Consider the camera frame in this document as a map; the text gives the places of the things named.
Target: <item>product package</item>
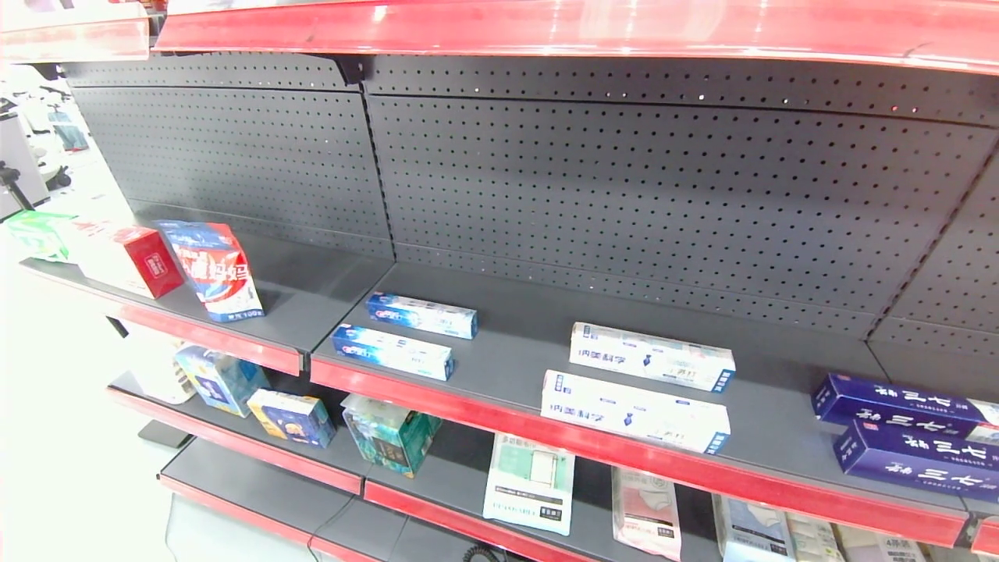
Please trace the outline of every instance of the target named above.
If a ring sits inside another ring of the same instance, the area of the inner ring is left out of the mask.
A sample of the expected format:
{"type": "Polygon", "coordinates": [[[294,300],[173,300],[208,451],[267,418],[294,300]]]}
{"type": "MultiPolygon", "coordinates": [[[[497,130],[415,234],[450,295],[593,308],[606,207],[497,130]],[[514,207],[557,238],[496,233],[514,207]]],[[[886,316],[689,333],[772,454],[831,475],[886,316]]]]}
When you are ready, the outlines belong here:
{"type": "Polygon", "coordinates": [[[409,478],[417,475],[441,418],[360,394],[351,394],[341,405],[361,456],[409,478]]]}
{"type": "Polygon", "coordinates": [[[552,370],[544,374],[541,415],[707,454],[731,433],[719,404],[552,370]]]}
{"type": "Polygon", "coordinates": [[[846,474],[999,503],[999,447],[862,421],[834,447],[846,474]]]}
{"type": "Polygon", "coordinates": [[[29,257],[73,263],[69,248],[63,243],[56,227],[74,218],[75,215],[21,211],[4,221],[4,225],[29,257]]]}
{"type": "Polygon", "coordinates": [[[784,512],[718,495],[711,499],[723,562],[794,562],[784,512]]]}
{"type": "Polygon", "coordinates": [[[247,405],[264,430],[275,437],[326,448],[337,433],[319,398],[261,388],[247,405]]]}
{"type": "Polygon", "coordinates": [[[167,245],[152,228],[83,219],[55,228],[80,271],[94,281],[151,299],[184,284],[167,245]]]}
{"type": "Polygon", "coordinates": [[[451,348],[371,328],[341,324],[330,336],[337,354],[446,381],[455,370],[451,348]]]}
{"type": "Polygon", "coordinates": [[[617,467],[611,478],[614,540],[679,561],[680,523],[673,483],[617,467]]]}
{"type": "Polygon", "coordinates": [[[912,428],[999,445],[999,405],[829,373],[812,395],[820,420],[912,428]]]}
{"type": "Polygon", "coordinates": [[[794,554],[798,562],[844,562],[836,544],[832,525],[827,521],[787,513],[787,527],[794,541],[794,554]]]}
{"type": "Polygon", "coordinates": [[[175,359],[184,342],[138,324],[127,328],[128,337],[122,343],[143,394],[167,404],[183,404],[194,396],[194,384],[175,359]]]}
{"type": "Polygon", "coordinates": [[[846,562],[926,562],[919,543],[863,529],[836,525],[846,562]]]}
{"type": "Polygon", "coordinates": [[[425,332],[471,340],[479,331],[477,313],[461,308],[389,293],[373,293],[368,299],[373,320],[399,324],[425,332]]]}
{"type": "Polygon", "coordinates": [[[727,349],[585,322],[572,326],[568,360],[710,392],[721,392],[735,376],[735,360],[727,349]]]}
{"type": "Polygon", "coordinates": [[[232,355],[191,345],[175,357],[206,404],[237,416],[250,415],[247,401],[258,389],[271,387],[260,365],[232,355]]]}
{"type": "Polygon", "coordinates": [[[568,536],[575,455],[497,433],[483,517],[568,536]]]}
{"type": "Polygon", "coordinates": [[[264,316],[246,253],[226,224],[156,221],[216,322],[264,316]]]}

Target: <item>white floor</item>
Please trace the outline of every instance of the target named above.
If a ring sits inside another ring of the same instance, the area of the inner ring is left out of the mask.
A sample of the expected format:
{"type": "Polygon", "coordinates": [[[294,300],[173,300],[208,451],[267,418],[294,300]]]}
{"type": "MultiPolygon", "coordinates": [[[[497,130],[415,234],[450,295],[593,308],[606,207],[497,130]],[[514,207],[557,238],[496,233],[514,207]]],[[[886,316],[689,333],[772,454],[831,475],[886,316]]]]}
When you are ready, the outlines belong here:
{"type": "MultiPolygon", "coordinates": [[[[73,185],[43,209],[128,217],[100,154],[70,158],[73,185]]],[[[139,439],[148,420],[105,395],[127,369],[118,334],[72,290],[21,272],[17,249],[0,240],[0,559],[313,560],[183,498],[170,515],[155,475],[176,451],[139,439]]]]}

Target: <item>green box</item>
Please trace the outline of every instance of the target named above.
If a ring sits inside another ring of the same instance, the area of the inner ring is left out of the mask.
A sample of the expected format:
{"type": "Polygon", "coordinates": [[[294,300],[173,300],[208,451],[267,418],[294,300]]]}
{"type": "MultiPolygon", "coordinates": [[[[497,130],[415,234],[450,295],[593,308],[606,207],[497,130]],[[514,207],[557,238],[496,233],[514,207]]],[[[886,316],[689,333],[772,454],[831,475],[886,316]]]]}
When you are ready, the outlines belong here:
{"type": "Polygon", "coordinates": [[[73,263],[69,248],[59,236],[59,225],[75,215],[21,211],[7,219],[7,230],[28,251],[29,256],[47,261],[73,263]]]}
{"type": "Polygon", "coordinates": [[[416,476],[441,418],[360,394],[351,394],[340,405],[361,456],[409,478],[416,476]]]}

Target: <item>white box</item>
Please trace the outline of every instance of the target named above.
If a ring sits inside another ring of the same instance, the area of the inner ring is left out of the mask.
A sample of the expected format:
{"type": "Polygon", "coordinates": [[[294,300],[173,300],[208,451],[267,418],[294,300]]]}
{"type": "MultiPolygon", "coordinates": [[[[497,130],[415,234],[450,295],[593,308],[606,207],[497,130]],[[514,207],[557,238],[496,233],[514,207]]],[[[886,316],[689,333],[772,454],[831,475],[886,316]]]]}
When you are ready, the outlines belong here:
{"type": "Polygon", "coordinates": [[[721,392],[735,376],[730,350],[585,322],[572,326],[568,360],[709,392],[721,392]]]}
{"type": "Polygon", "coordinates": [[[716,494],[711,500],[722,562],[794,562],[784,512],[716,494]]]}
{"type": "Polygon", "coordinates": [[[787,527],[791,530],[798,562],[844,562],[832,525],[827,521],[788,513],[787,527]]]}
{"type": "Polygon", "coordinates": [[[846,562],[926,562],[919,543],[873,531],[836,525],[846,562]]]}
{"type": "Polygon", "coordinates": [[[646,472],[613,468],[614,540],[649,554],[680,559],[676,487],[646,472]]]}
{"type": "Polygon", "coordinates": [[[575,455],[497,433],[483,517],[568,536],[575,455]]]}
{"type": "Polygon", "coordinates": [[[717,453],[730,429],[728,410],[622,384],[548,370],[541,415],[698,453],[717,453]]]}

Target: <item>white toothpaste box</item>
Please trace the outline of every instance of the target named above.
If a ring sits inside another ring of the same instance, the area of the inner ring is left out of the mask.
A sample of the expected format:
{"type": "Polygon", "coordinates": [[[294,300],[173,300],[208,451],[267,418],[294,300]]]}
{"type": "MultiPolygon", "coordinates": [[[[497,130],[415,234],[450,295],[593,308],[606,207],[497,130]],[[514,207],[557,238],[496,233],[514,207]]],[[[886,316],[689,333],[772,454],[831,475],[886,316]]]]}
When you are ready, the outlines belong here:
{"type": "Polygon", "coordinates": [[[552,370],[544,373],[541,415],[707,454],[731,434],[719,404],[552,370]]]}
{"type": "Polygon", "coordinates": [[[791,530],[798,562],[844,562],[832,525],[827,521],[788,513],[787,527],[791,530]]]}
{"type": "Polygon", "coordinates": [[[926,562],[916,541],[846,525],[836,525],[836,531],[846,562],[926,562]]]}
{"type": "Polygon", "coordinates": [[[719,495],[711,499],[722,562],[794,562],[784,512],[719,495]]]}
{"type": "Polygon", "coordinates": [[[451,348],[370,328],[341,324],[330,336],[337,354],[446,381],[455,370],[451,348]]]}
{"type": "Polygon", "coordinates": [[[576,322],[569,362],[680,386],[721,392],[735,376],[732,352],[576,322]]]}
{"type": "Polygon", "coordinates": [[[614,540],[649,554],[680,559],[676,487],[646,472],[613,468],[614,540]]]}
{"type": "Polygon", "coordinates": [[[568,536],[575,455],[497,433],[483,517],[568,536]]]}
{"type": "Polygon", "coordinates": [[[471,340],[479,331],[478,314],[471,308],[422,301],[376,292],[368,298],[373,320],[399,324],[425,332],[471,340]]]}

